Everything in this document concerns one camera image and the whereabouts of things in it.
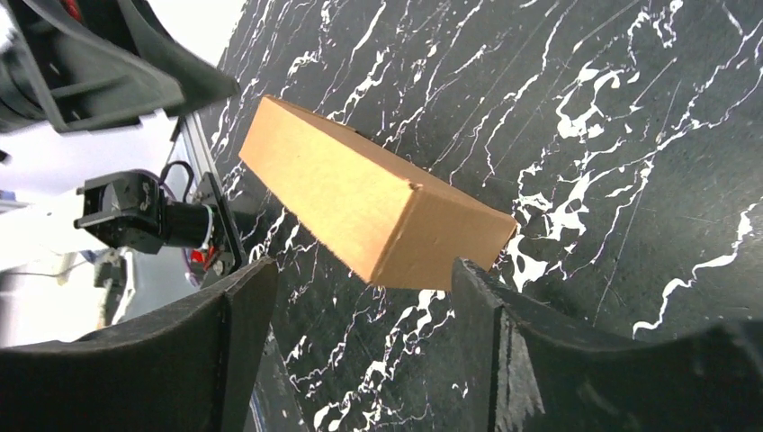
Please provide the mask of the brown cardboard box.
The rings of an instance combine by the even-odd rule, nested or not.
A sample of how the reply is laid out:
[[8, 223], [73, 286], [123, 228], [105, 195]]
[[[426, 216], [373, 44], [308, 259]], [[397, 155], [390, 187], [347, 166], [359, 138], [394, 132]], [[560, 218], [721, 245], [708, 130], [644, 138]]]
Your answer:
[[240, 159], [365, 283], [451, 287], [453, 261], [489, 269], [516, 220], [356, 130], [267, 95]]

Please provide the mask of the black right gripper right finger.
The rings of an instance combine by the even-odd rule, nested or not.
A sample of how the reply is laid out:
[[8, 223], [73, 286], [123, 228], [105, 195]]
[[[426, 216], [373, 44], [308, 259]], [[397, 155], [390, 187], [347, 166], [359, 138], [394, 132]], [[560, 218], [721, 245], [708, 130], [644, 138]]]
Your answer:
[[724, 321], [676, 340], [619, 337], [452, 267], [459, 431], [759, 431], [762, 324]]

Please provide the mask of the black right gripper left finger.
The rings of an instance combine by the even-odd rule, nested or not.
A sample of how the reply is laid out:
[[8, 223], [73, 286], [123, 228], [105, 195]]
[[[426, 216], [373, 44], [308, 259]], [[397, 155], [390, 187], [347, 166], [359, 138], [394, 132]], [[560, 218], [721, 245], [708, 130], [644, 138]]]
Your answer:
[[76, 341], [3, 349], [2, 430], [242, 430], [277, 289], [262, 258]]

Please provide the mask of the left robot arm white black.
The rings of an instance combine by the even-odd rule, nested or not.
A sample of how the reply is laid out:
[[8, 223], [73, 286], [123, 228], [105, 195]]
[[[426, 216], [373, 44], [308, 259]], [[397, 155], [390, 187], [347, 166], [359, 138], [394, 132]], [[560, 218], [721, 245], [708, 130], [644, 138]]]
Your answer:
[[[56, 132], [183, 117], [236, 95], [237, 81], [177, 43], [146, 1], [6, 1], [14, 35], [1, 52], [1, 131], [46, 122]], [[166, 178], [132, 169], [1, 216], [1, 267], [45, 252], [163, 247], [230, 252], [234, 230], [219, 189], [171, 199]]]

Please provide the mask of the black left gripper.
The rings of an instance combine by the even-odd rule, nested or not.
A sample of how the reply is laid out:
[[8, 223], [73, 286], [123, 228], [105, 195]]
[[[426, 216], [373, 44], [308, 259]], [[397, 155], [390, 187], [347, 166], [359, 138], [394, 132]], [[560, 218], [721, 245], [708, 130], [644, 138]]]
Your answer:
[[146, 1], [12, 3], [1, 47], [1, 132], [46, 122], [57, 132], [182, 117], [239, 85], [177, 43]]

